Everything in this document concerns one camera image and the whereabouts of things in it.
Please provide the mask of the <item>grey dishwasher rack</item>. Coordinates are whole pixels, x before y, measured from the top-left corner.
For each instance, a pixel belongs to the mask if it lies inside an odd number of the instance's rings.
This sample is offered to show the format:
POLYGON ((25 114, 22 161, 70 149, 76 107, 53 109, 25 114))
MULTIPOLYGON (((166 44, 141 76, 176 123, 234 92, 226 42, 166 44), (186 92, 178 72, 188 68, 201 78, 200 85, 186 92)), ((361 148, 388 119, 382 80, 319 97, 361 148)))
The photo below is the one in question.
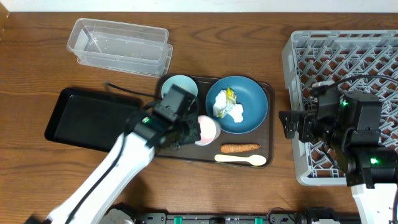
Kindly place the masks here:
POLYGON ((282 50, 291 109, 311 110, 313 84, 345 80, 340 93, 361 90, 382 101, 379 142, 397 149, 397 31, 300 30, 282 50))

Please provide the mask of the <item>dark blue plate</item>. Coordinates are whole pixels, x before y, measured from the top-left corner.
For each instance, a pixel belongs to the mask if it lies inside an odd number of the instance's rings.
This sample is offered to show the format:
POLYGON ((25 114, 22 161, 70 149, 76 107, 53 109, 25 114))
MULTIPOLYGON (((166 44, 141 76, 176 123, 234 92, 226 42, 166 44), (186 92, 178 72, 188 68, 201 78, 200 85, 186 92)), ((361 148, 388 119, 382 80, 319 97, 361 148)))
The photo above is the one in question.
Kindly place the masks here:
POLYGON ((269 109, 265 91, 254 80, 242 76, 229 76, 212 84, 205 100, 207 115, 220 123, 224 132, 231 134, 249 133, 258 128, 267 116, 269 109), (230 115, 217 118, 213 115, 213 105, 221 90, 230 87, 237 94, 237 104, 243 106, 243 120, 235 123, 230 115))

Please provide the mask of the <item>yellow snack wrapper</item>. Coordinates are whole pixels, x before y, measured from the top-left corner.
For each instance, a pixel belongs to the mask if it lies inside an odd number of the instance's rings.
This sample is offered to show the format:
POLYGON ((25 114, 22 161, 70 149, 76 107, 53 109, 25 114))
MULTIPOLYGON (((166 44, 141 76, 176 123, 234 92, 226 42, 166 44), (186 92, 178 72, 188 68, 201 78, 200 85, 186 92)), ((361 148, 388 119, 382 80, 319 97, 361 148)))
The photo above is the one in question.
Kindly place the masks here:
POLYGON ((236 104, 237 95, 233 89, 228 86, 225 90, 226 93, 226 106, 223 110, 218 113, 220 118, 224 118, 232 109, 233 106, 236 104))

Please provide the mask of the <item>crumpled white tissue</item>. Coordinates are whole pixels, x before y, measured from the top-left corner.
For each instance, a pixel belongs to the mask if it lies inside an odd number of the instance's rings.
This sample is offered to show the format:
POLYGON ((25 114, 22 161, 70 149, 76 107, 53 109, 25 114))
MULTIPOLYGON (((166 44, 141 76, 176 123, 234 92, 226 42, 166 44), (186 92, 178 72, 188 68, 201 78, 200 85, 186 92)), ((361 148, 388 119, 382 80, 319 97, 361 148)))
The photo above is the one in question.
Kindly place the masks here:
MULTIPOLYGON (((218 113, 221 110, 223 110, 225 106, 226 106, 226 93, 225 90, 221 90, 215 97, 215 103, 213 105, 213 116, 220 118, 218 116, 218 113)), ((230 115, 235 123, 241 123, 244 119, 243 112, 244 112, 243 105, 237 103, 236 100, 236 104, 233 106, 233 109, 227 115, 230 115)))

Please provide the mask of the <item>orange carrot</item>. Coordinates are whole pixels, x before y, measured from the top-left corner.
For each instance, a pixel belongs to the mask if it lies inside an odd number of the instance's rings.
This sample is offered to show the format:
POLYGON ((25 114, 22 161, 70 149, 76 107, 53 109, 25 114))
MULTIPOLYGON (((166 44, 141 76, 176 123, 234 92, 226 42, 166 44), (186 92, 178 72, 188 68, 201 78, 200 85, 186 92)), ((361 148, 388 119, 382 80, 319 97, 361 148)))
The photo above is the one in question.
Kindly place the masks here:
POLYGON ((224 144, 221 146, 221 152, 225 154, 248 152, 259 149, 259 144, 224 144))

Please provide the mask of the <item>light blue rice bowl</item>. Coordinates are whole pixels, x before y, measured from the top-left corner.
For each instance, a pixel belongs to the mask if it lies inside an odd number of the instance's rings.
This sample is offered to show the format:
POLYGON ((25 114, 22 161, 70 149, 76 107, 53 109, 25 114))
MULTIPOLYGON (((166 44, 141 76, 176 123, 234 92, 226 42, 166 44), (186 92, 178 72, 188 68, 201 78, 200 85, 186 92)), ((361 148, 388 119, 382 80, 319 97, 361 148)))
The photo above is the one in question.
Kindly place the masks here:
POLYGON ((172 85, 177 85, 191 94, 198 96, 198 87, 192 78, 185 75, 174 75, 168 78, 162 85, 161 97, 164 97, 169 92, 172 85))

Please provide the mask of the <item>black plastic tray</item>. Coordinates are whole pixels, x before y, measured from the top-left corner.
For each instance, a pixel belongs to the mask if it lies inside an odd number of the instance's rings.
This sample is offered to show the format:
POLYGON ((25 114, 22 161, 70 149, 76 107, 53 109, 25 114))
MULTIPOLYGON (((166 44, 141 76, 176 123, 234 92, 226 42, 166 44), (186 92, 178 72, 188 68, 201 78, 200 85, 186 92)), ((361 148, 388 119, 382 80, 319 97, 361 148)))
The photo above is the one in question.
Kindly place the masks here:
POLYGON ((46 140, 109 152, 138 111, 141 100, 130 96, 65 88, 58 97, 44 132, 46 140))

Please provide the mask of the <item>pink cup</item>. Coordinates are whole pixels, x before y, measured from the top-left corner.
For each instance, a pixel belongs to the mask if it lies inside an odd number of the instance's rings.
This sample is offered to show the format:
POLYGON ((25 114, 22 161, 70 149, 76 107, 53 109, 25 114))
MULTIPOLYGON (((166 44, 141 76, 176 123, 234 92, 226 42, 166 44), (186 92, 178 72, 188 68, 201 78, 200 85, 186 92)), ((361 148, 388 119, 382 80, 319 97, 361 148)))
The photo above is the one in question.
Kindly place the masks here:
POLYGON ((200 140, 195 142, 196 145, 209 145, 221 134, 220 124, 211 117, 201 115, 198 117, 198 122, 200 125, 200 140))

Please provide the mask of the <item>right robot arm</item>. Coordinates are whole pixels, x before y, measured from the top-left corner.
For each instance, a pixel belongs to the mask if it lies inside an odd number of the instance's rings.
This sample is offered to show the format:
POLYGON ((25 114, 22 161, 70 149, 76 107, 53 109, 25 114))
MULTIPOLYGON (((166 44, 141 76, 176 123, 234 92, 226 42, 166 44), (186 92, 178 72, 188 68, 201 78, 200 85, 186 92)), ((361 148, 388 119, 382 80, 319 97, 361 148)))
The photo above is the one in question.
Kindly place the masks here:
POLYGON ((311 91, 317 107, 280 111, 287 139, 319 140, 334 150, 362 223, 397 223, 397 151, 379 143, 382 103, 361 91, 311 91))

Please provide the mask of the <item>dark brown serving tray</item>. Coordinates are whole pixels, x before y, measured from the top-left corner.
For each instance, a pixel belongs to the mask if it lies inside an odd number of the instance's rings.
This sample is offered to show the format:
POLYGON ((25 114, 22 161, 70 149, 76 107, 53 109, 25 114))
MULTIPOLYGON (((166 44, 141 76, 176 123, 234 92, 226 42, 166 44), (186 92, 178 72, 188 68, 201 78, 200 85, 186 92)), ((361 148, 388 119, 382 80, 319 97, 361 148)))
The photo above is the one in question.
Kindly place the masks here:
POLYGON ((237 156, 249 157, 261 155, 266 158, 266 163, 261 167, 271 164, 274 157, 274 101, 275 92, 270 84, 257 82, 252 78, 230 76, 225 78, 193 77, 198 87, 198 100, 200 114, 213 116, 213 103, 220 90, 231 87, 238 96, 238 103, 254 105, 254 111, 246 110, 244 120, 235 123, 233 118, 227 116, 219 119, 222 131, 217 139, 206 146, 195 144, 184 145, 180 149, 160 149, 157 157, 195 161, 214 164, 215 156, 221 153, 221 146, 225 144, 258 144, 259 149, 239 152, 237 156))

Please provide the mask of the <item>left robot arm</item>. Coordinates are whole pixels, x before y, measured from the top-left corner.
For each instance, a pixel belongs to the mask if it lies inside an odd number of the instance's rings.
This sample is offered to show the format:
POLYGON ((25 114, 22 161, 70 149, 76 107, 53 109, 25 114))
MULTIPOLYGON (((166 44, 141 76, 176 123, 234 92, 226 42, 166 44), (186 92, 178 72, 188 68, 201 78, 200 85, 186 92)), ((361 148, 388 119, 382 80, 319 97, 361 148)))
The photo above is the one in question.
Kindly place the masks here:
POLYGON ((199 140, 198 113, 161 112, 158 106, 141 110, 125 125, 113 148, 85 182, 44 223, 99 223, 128 183, 155 155, 157 146, 199 140))

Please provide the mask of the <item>clear plastic bin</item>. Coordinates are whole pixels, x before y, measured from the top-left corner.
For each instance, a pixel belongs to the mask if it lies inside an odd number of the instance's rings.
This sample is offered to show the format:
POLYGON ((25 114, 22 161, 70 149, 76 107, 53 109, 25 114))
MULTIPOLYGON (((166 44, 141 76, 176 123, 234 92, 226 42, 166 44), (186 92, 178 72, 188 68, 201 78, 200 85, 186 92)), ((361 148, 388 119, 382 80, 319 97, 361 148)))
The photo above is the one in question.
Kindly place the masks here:
POLYGON ((67 49, 82 65, 161 77, 167 74, 172 58, 168 40, 164 28, 80 18, 67 49))

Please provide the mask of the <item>cream plastic spoon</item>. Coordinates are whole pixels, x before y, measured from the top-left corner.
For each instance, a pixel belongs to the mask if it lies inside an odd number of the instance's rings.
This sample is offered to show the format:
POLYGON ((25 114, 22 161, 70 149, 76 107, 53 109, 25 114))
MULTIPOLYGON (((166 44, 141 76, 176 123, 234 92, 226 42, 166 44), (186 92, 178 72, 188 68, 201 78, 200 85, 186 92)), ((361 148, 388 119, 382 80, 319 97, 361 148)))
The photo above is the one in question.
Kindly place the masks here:
POLYGON ((217 154, 214 156, 216 162, 248 162, 252 166, 262 166, 267 162, 267 159, 261 155, 251 155, 249 157, 231 156, 224 154, 217 154))

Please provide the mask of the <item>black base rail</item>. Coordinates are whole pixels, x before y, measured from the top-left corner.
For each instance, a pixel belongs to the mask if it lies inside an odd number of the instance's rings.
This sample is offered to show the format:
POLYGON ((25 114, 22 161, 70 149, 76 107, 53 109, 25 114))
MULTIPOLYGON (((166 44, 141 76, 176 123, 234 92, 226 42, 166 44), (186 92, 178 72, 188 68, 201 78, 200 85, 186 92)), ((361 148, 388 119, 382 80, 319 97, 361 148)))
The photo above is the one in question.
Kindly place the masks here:
POLYGON ((161 212, 134 213, 121 205, 115 205, 100 220, 100 224, 275 224, 275 223, 346 223, 333 210, 314 210, 307 213, 290 213, 277 207, 265 215, 239 214, 167 214, 161 212))

